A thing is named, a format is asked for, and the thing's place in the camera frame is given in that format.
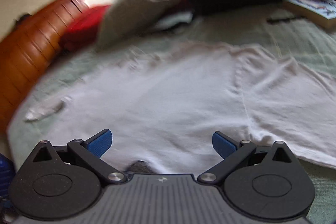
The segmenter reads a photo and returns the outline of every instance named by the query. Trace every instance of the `book cover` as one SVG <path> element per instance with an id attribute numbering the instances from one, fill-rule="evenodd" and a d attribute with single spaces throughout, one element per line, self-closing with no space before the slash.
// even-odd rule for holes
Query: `book cover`
<path id="1" fill-rule="evenodd" d="M 285 0 L 295 5 L 306 8 L 323 16 L 326 19 L 336 18 L 335 0 Z"/>

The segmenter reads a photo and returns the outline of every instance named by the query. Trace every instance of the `green bedsheet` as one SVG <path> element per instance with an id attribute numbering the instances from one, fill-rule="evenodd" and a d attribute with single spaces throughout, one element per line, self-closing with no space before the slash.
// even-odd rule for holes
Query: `green bedsheet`
<path id="1" fill-rule="evenodd" d="M 34 87 L 17 111 L 8 130 L 16 166 L 21 166 L 36 143 L 44 139 L 44 132 L 48 131 L 49 126 L 57 118 L 57 114 L 54 114 L 41 121 L 24 122 L 23 117 L 29 106 L 62 87 L 71 85 L 97 66 L 114 62 L 128 51 L 130 45 L 135 45 L 135 50 L 149 53 L 167 51 L 175 44 L 187 41 L 227 42 L 232 45 L 257 43 L 278 58 L 292 55 L 299 62 L 315 70 L 336 76 L 336 32 L 326 32 L 304 19 L 275 25 L 266 22 L 267 18 L 288 16 L 292 14 L 279 9 L 276 5 L 245 8 L 196 19 L 191 26 L 176 34 L 132 37 L 103 54 L 96 53 L 92 47 L 75 56 L 62 57 Z M 316 189 L 316 198 L 308 219 L 314 224 L 332 223 L 336 220 L 336 170 L 304 161 L 301 163 Z"/>

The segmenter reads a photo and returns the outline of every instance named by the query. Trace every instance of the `red pillow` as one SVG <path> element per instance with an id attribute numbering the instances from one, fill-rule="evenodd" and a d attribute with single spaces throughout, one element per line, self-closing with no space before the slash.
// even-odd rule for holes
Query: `red pillow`
<path id="1" fill-rule="evenodd" d="M 59 41 L 59 45 L 74 52 L 95 41 L 100 22 L 110 5 L 95 6 L 86 10 L 71 23 Z"/>

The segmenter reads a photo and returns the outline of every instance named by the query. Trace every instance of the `wooden headboard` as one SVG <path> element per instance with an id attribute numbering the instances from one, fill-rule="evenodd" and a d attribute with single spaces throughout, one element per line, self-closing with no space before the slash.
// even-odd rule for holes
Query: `wooden headboard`
<path id="1" fill-rule="evenodd" d="M 83 0 L 56 0 L 0 42 L 0 133 L 19 104 L 60 52 L 60 37 L 88 6 Z"/>

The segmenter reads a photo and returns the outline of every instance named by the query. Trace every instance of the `gray pillow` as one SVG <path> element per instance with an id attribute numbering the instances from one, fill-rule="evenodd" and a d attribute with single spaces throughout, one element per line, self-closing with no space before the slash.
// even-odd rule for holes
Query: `gray pillow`
<path id="1" fill-rule="evenodd" d="M 116 0 L 106 12 L 96 46 L 102 50 L 113 42 L 139 32 L 180 0 Z"/>

